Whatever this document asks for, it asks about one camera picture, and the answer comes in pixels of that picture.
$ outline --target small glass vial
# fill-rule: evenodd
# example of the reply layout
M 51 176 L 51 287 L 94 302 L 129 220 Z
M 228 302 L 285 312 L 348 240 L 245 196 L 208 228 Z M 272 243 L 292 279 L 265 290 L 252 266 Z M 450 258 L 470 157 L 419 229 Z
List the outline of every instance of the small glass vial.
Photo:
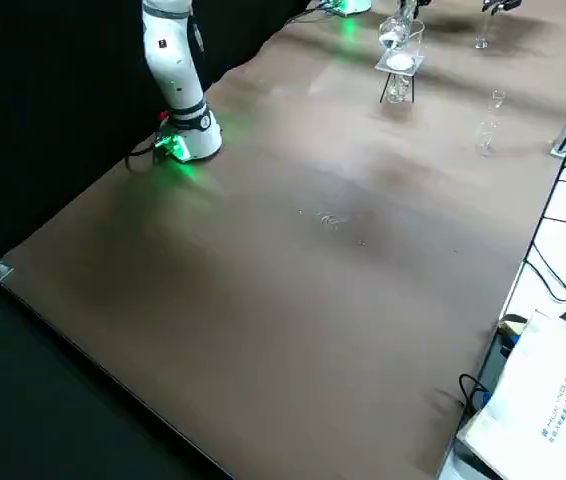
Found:
M 476 151 L 484 157 L 494 152 L 494 137 L 499 129 L 499 110 L 505 101 L 505 92 L 495 90 L 487 109 L 487 116 L 476 132 Z

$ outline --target table surface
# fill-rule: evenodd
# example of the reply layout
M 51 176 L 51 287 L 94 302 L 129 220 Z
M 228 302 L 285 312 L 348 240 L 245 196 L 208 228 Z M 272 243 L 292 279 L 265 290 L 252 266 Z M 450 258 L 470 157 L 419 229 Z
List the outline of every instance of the table surface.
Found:
M 534 234 L 530 249 L 525 260 L 521 262 L 521 268 L 505 302 L 501 317 L 506 314 L 516 314 L 529 318 L 535 310 L 557 316 L 566 312 L 566 301 L 553 298 L 538 274 L 528 264 L 531 263 L 543 275 L 543 279 L 558 299 L 566 300 L 565 288 L 550 271 L 551 267 L 566 284 L 566 223 L 552 219 L 566 221 L 566 161 L 550 193 L 546 210 Z M 484 478 L 486 477 L 457 458 L 450 448 L 439 475 L 440 480 Z

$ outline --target black curtain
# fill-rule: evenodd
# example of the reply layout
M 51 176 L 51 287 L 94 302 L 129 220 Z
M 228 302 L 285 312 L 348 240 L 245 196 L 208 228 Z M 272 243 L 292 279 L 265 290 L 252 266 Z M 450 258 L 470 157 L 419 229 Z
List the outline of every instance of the black curtain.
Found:
M 307 0 L 195 0 L 207 89 Z M 140 0 L 0 0 L 0 256 L 156 128 Z

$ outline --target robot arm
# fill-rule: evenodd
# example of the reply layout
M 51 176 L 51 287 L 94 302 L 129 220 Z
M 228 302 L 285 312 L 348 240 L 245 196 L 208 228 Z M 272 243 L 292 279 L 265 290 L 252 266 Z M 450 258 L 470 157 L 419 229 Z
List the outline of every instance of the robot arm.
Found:
M 192 0 L 143 0 L 145 59 L 170 107 L 156 145 L 183 162 L 208 158 L 222 144 L 190 52 L 190 21 Z

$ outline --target green led light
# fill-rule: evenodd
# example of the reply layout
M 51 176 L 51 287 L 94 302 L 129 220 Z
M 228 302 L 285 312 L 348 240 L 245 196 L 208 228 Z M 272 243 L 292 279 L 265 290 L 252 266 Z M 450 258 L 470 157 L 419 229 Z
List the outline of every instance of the green led light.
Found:
M 168 143 L 170 143 L 171 137 L 163 137 L 160 141 L 156 142 L 154 144 L 155 147 L 162 147 L 163 145 L 166 145 Z
M 172 146 L 171 152 L 177 159 L 181 161 L 189 160 L 192 158 L 190 151 L 185 145 L 183 138 L 180 135 L 174 135 L 174 145 Z
M 369 0 L 340 0 L 335 2 L 334 8 L 343 15 L 349 15 L 369 9 Z

